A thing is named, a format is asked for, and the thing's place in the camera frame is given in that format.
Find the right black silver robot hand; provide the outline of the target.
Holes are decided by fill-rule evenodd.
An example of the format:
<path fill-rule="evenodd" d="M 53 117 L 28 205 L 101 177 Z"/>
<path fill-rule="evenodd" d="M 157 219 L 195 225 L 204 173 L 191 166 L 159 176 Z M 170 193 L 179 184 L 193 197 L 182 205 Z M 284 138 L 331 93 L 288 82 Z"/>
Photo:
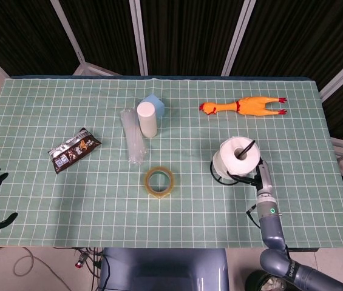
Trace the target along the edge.
<path fill-rule="evenodd" d="M 247 176 L 233 175 L 227 173 L 230 178 L 237 182 L 249 184 L 256 188 L 257 197 L 260 195 L 272 195 L 273 184 L 271 181 L 271 174 L 266 161 L 260 159 L 256 166 L 256 175 L 253 178 Z"/>

